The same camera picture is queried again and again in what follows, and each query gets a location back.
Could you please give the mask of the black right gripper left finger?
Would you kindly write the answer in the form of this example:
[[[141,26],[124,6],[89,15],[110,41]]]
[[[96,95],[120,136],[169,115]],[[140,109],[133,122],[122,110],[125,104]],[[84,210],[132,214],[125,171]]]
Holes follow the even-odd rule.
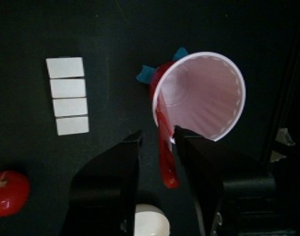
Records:
[[[137,131],[75,173],[59,236],[134,236],[141,144]]]

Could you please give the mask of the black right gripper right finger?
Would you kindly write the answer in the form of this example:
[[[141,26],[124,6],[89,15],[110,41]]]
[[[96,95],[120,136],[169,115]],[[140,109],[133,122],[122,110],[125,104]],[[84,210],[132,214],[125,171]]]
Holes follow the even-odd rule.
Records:
[[[247,155],[177,127],[174,140],[205,236],[272,236],[276,233],[276,182]]]

